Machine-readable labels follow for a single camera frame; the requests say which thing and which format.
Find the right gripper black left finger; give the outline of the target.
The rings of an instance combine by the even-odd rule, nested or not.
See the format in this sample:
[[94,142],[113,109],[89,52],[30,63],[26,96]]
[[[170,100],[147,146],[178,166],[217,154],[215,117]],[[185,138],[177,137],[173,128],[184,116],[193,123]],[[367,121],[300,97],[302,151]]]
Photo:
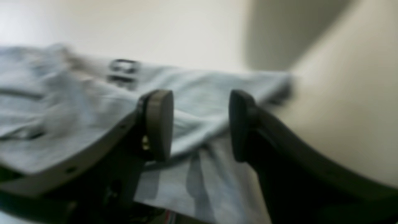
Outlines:
[[154,90],[101,140],[40,173],[1,184],[1,212],[44,224],[125,224],[147,161],[169,159],[171,90]]

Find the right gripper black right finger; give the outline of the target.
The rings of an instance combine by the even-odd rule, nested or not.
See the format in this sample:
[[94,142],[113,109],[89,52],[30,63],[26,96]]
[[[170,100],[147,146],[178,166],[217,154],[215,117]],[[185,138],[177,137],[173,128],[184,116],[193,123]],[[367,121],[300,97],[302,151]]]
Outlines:
[[232,90],[234,158],[256,172],[273,224],[396,224],[397,189],[326,158],[283,122]]

